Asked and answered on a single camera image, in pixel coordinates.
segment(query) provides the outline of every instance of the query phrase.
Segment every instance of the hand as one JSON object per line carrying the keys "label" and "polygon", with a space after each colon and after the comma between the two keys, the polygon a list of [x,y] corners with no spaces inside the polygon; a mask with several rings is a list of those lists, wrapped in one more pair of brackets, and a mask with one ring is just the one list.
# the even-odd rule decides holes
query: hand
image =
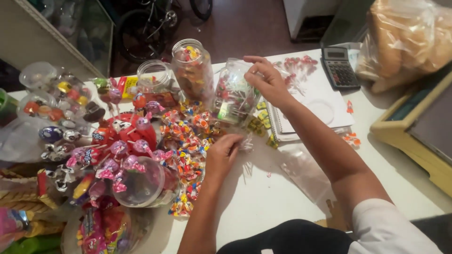
{"label": "hand", "polygon": [[215,185],[223,184],[239,151],[238,142],[242,139],[242,135],[227,134],[207,150],[205,180]]}
{"label": "hand", "polygon": [[[293,97],[287,90],[281,74],[273,67],[272,63],[260,56],[244,56],[243,60],[254,63],[245,73],[245,80],[259,90],[262,96],[273,106],[281,108],[287,105],[287,102]],[[256,75],[257,72],[263,74],[264,78]]]}

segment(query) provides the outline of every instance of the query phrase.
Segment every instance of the floor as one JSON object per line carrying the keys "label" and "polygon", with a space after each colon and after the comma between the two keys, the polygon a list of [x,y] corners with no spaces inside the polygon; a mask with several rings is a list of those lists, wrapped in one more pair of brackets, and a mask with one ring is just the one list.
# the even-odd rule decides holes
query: floor
{"label": "floor", "polygon": [[[192,11],[176,10],[181,19],[163,57],[171,59],[173,45],[187,38],[199,40],[212,64],[244,55],[272,56],[320,48],[317,43],[292,43],[282,0],[213,0],[211,17],[202,22]],[[111,76],[136,74],[139,65],[113,52]]]}

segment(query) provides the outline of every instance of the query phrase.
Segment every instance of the white table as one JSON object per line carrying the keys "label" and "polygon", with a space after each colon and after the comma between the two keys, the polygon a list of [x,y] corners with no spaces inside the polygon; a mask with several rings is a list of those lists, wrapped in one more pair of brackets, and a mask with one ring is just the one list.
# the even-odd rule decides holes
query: white table
{"label": "white table", "polygon": [[[267,57],[283,61],[286,57],[303,57],[314,51]],[[226,63],[214,64],[217,72]],[[91,82],[86,83],[94,89]],[[10,93],[21,99],[24,92]],[[353,103],[356,124],[352,126],[361,146],[357,153],[377,175],[392,201],[410,220],[452,212],[452,199],[429,181],[427,175],[396,148],[377,141],[369,134],[370,125],[395,101],[391,92],[372,95],[362,87],[360,91],[344,95]],[[121,110],[133,108],[131,103],[120,104]],[[300,144],[280,144],[278,150],[265,145],[266,139],[255,136],[254,150],[238,156],[234,168],[223,184],[220,196],[217,246],[253,236],[291,219],[317,221],[330,216],[325,202],[314,205],[279,168],[281,151],[295,149]],[[252,176],[243,176],[243,165],[254,164]],[[152,209],[155,225],[149,238],[135,253],[174,254],[184,233],[187,220],[168,216],[169,206]]]}

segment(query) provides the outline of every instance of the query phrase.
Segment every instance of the person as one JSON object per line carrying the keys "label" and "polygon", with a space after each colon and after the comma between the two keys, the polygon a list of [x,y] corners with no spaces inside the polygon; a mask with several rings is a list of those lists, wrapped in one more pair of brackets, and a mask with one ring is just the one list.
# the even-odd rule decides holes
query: person
{"label": "person", "polygon": [[263,57],[252,62],[245,79],[279,108],[331,182],[346,222],[345,232],[305,220],[291,220],[217,252],[215,210],[223,180],[234,164],[238,142],[229,134],[207,152],[202,191],[187,223],[178,254],[439,254],[438,247],[394,206],[380,181],[350,145],[288,92],[279,72]]}

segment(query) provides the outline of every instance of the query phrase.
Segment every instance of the calculator display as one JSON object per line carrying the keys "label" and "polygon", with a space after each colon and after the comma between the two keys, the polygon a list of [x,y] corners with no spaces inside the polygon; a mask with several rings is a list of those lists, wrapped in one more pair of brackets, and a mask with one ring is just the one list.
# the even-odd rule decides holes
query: calculator display
{"label": "calculator display", "polygon": [[343,58],[345,54],[341,52],[328,52],[328,57]]}

